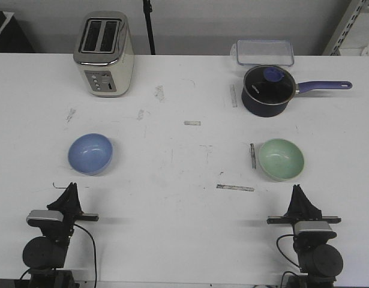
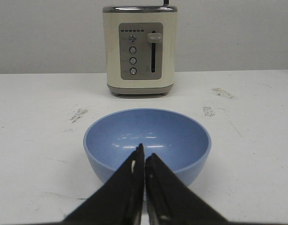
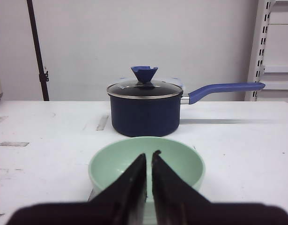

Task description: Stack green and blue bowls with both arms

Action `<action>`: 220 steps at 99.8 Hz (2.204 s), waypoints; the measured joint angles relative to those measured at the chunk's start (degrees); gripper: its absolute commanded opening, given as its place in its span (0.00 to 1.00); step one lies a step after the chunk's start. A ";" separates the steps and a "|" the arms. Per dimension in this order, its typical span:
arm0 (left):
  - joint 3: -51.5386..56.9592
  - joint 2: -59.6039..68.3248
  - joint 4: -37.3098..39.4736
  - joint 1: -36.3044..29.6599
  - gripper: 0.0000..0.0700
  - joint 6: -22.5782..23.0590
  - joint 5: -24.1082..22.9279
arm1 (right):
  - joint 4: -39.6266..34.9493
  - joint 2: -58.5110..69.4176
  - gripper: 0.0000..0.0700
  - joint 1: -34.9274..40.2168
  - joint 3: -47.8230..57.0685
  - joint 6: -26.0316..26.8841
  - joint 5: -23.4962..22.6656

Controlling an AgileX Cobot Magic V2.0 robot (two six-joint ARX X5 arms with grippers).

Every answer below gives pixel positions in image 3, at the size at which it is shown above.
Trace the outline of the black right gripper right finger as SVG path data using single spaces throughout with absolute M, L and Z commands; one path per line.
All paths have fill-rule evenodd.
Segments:
M 159 225 L 209 225 L 210 201 L 183 181 L 161 158 L 152 156 L 152 193 Z

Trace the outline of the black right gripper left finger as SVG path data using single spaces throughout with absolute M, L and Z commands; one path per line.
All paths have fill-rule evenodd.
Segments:
M 95 225 L 141 225 L 147 198 L 146 155 L 140 154 L 90 205 Z

